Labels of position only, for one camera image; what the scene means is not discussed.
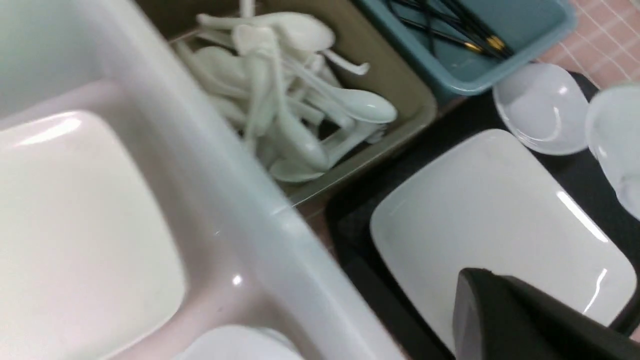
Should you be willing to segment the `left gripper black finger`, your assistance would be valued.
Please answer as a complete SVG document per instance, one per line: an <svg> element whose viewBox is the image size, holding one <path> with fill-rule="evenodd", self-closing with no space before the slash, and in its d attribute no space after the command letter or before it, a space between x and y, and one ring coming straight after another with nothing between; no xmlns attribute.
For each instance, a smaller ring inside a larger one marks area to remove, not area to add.
<svg viewBox="0 0 640 360"><path fill-rule="evenodd" d="M457 360L637 360L639 344L514 276L464 268L452 320Z"/></svg>

